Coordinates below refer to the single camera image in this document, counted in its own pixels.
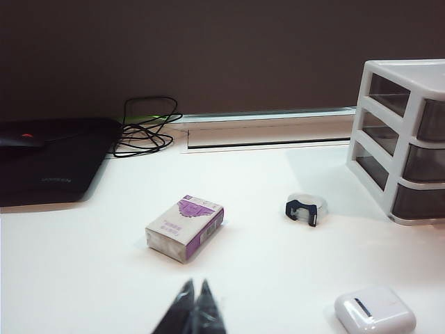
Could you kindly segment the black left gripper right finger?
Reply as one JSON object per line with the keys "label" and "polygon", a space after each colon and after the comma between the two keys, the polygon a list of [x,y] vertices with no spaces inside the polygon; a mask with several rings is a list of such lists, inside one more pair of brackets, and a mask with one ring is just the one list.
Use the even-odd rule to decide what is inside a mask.
{"label": "black left gripper right finger", "polygon": [[191,314],[191,333],[226,333],[223,317],[211,293],[209,282],[204,279],[201,292]]}

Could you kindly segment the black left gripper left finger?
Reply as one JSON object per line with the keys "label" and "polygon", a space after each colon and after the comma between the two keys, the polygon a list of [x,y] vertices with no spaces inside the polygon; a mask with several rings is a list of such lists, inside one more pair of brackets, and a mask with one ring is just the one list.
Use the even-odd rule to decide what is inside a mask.
{"label": "black left gripper left finger", "polygon": [[195,288],[193,280],[188,279],[152,333],[190,333],[194,305]]}

